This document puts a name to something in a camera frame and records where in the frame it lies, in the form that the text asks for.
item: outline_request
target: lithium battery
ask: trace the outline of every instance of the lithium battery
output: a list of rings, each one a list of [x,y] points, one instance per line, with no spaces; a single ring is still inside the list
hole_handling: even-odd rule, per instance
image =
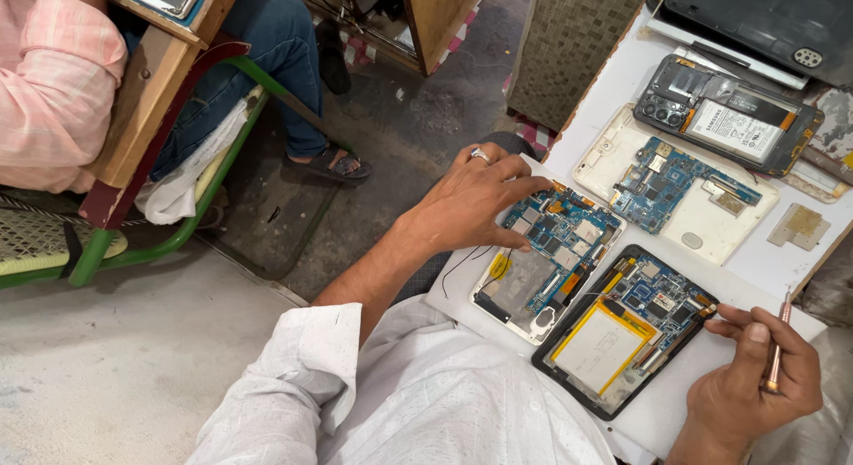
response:
[[[762,164],[784,131],[713,100],[705,100],[685,133]]]

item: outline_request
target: blue jeans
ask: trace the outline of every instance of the blue jeans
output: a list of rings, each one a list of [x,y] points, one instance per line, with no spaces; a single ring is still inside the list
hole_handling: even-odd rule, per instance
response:
[[[314,26],[302,1],[236,0],[222,30],[250,43],[249,58],[314,113],[323,116]],[[178,114],[151,170],[151,179],[158,181],[181,165],[255,85],[233,66],[211,67]],[[275,102],[287,130],[287,154],[320,154],[326,137],[280,100]]]

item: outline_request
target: white sleeve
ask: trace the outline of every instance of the white sleeve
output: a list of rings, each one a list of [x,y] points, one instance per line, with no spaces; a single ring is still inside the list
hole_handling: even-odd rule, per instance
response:
[[[355,401],[361,304],[284,313],[258,361],[201,427],[187,464],[315,464]]]

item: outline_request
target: pink sleeve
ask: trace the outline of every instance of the pink sleeve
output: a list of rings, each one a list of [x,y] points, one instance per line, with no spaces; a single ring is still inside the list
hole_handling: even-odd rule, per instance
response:
[[[23,61],[0,68],[0,167],[85,165],[103,146],[127,51],[105,16],[78,0],[37,0]],[[0,183],[3,181],[0,168]]]

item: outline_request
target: fingernail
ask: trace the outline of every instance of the fingernail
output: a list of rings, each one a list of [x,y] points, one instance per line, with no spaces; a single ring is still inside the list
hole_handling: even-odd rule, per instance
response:
[[[770,329],[763,323],[753,323],[749,327],[749,340],[764,343],[770,338]]]

